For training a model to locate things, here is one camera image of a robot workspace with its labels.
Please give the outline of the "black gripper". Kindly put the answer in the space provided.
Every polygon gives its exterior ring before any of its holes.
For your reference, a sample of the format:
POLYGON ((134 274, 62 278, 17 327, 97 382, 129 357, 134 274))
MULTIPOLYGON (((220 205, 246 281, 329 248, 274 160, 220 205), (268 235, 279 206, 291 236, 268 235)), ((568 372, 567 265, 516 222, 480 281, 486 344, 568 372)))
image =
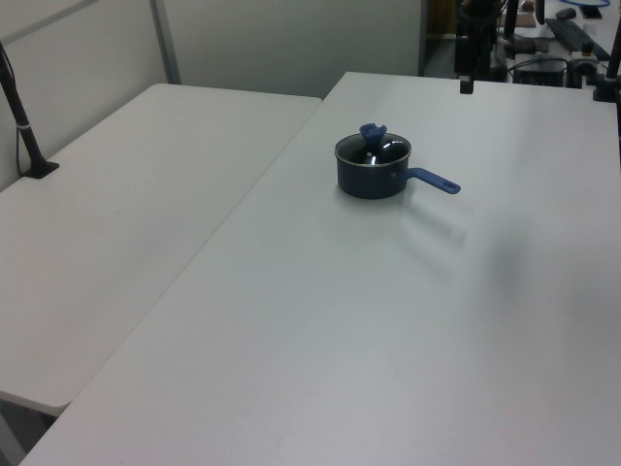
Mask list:
MULTIPOLYGON (((458 77, 461 94, 474 93, 474 55, 470 43, 476 41, 481 32, 485 31, 500 15, 500 2, 493 0, 465 0, 456 2, 456 16, 462 35, 455 41, 455 74, 458 77)), ((476 59, 476 79, 492 81, 494 70, 492 56, 494 41, 483 40, 478 49, 476 59)))

